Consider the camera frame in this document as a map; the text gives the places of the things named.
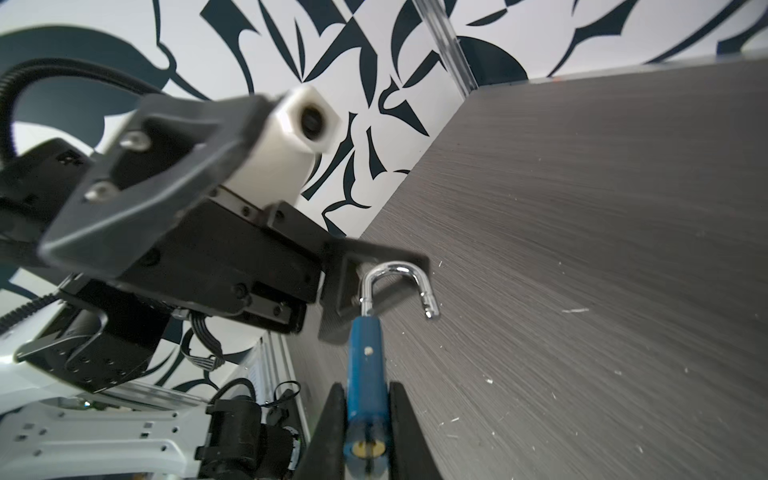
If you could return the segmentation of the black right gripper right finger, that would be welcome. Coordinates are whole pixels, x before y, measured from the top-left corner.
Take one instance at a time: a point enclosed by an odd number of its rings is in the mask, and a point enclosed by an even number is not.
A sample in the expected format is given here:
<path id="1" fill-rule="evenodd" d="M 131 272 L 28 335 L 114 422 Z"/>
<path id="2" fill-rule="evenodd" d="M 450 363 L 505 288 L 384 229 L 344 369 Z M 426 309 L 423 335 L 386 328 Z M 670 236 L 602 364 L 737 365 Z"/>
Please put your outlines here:
<path id="1" fill-rule="evenodd" d="M 389 387 L 391 449 L 389 478 L 393 480 L 442 480 L 405 387 Z"/>

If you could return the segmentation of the blue padlock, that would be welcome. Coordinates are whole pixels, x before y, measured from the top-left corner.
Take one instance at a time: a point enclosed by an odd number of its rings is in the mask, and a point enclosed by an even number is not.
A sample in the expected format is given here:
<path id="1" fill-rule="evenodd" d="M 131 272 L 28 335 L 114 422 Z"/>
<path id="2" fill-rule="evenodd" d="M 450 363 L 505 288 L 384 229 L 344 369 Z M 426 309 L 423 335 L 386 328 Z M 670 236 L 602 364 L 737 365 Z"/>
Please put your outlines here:
<path id="1" fill-rule="evenodd" d="M 362 279 L 360 315 L 352 323 L 349 336 L 347 381 L 347 428 L 344 460 L 354 479 L 389 476 L 391 421 L 384 336 L 374 312 L 374 284 L 388 276 L 401 276 L 414 282 L 424 316 L 439 317 L 439 306 L 428 275 L 405 261 L 390 261 L 373 267 Z"/>

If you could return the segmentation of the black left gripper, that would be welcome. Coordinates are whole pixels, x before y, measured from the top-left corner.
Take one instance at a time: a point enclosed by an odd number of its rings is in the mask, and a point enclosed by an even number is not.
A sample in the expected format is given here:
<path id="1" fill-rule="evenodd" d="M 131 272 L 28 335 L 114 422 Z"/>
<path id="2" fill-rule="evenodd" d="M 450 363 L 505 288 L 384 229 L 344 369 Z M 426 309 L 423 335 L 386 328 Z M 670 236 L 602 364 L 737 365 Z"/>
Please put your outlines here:
<path id="1" fill-rule="evenodd" d="M 334 237 L 287 202 L 267 206 L 254 222 L 212 201 L 194 209 L 245 162 L 274 106 L 263 96 L 144 97 L 123 131 L 146 134 L 149 148 L 113 143 L 41 238 L 39 257 L 64 271 L 119 276 L 122 289 L 166 304 L 283 334 L 301 331 L 318 294 L 318 339 L 345 344 L 360 314 L 364 274 L 388 261 L 427 271 L 427 255 Z"/>

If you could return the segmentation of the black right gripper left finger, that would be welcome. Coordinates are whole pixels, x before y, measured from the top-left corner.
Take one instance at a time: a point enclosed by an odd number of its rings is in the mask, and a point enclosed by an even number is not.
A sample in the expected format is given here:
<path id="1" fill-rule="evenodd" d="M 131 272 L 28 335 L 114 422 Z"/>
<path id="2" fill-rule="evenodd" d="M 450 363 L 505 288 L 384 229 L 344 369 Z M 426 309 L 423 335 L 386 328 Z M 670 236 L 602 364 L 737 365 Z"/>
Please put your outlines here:
<path id="1" fill-rule="evenodd" d="M 305 455 L 295 471 L 295 480 L 341 480 L 345 477 L 346 426 L 345 390 L 341 383 L 334 383 Z"/>

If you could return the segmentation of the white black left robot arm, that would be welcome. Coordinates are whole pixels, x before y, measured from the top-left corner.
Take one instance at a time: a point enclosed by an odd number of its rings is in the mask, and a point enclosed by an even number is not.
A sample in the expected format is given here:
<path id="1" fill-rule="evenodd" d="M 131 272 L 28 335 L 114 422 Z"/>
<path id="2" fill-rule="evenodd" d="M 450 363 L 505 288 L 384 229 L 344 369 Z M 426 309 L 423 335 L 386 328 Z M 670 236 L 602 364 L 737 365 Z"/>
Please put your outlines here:
<path id="1" fill-rule="evenodd" d="M 1 475 L 56 478 L 142 469 L 189 479 L 436 479 L 404 386 L 386 375 L 377 301 L 410 287 L 439 310 L 428 259 L 332 237 L 295 208 L 338 125 L 312 88 L 199 102 L 148 95 L 102 155 L 63 140 L 19 154 L 14 95 L 1 103 L 1 256 L 67 275 L 1 318 Z M 334 384 L 314 439 L 290 410 L 236 378 L 200 405 L 67 412 L 65 387 L 98 394 L 148 370 L 175 319 L 209 353 L 221 317 L 299 332 L 309 305 L 345 325 L 348 379 Z"/>

